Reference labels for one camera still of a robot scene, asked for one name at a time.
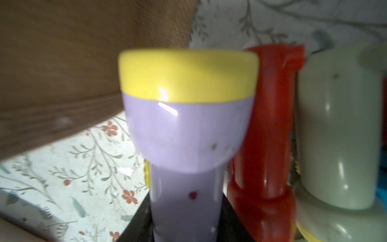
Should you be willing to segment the blue flashlight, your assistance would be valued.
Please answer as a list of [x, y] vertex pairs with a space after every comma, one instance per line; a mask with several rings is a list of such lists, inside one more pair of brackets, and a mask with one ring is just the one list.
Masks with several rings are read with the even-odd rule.
[[376, 195], [385, 207], [387, 206], [387, 147], [381, 149], [381, 162], [379, 168]]

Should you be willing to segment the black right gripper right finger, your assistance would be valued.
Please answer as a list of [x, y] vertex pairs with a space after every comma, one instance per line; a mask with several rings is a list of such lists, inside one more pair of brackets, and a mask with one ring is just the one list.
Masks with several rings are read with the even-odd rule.
[[255, 242], [223, 195], [216, 242]]

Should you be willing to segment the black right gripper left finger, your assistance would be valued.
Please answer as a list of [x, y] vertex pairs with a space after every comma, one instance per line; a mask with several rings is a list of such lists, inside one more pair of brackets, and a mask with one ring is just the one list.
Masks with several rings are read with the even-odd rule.
[[151, 200], [148, 193], [117, 242], [154, 242]]

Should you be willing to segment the brown paper tote bag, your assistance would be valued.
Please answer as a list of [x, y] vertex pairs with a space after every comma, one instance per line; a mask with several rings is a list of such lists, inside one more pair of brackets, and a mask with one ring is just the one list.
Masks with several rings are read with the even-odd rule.
[[197, 1], [1, 1], [1, 159], [123, 109], [118, 56], [186, 48]]

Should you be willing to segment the purple flashlight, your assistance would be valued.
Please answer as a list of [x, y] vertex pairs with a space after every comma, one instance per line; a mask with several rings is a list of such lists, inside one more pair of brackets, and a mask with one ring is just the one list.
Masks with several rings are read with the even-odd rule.
[[154, 241], [216, 241], [224, 169], [246, 136], [259, 64], [250, 51], [120, 53], [128, 129], [150, 165]]

